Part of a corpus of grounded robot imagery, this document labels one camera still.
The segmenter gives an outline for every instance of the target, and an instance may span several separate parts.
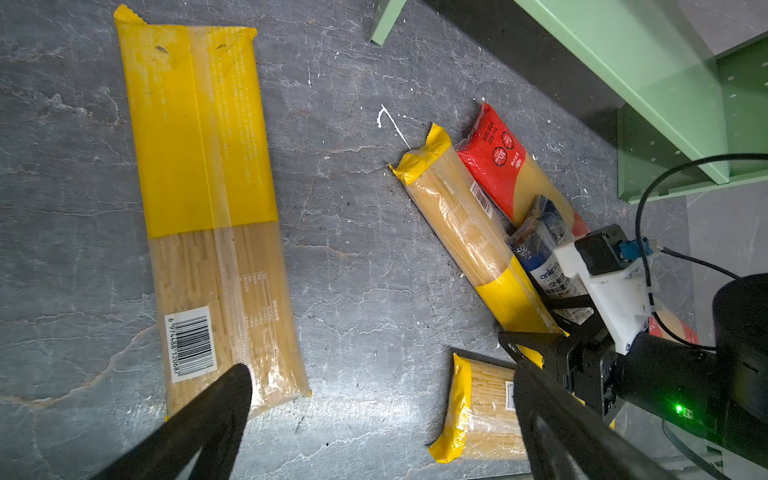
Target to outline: floor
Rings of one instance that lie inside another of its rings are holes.
[[[0,16],[4,477],[92,475],[165,414],[111,19],[118,5],[16,2]],[[387,168],[408,150],[394,123],[412,147],[433,121],[457,141],[477,102],[489,101],[590,225],[628,229],[634,207],[616,195],[611,108],[620,101],[513,2],[467,7],[456,26],[449,19],[461,4],[411,0],[384,47],[367,41],[372,2],[129,6],[150,23],[259,30],[283,247],[314,397],[253,420],[234,476],[527,471],[526,462],[437,465],[426,451],[442,428],[451,348],[505,355],[490,312]],[[501,18],[518,27],[489,28]],[[384,107],[394,121],[379,126]],[[645,218],[649,237],[688,251],[686,199],[653,203]],[[655,272],[662,299],[695,326],[690,265],[671,259]],[[676,455],[649,415],[627,407],[619,420],[649,455]]]

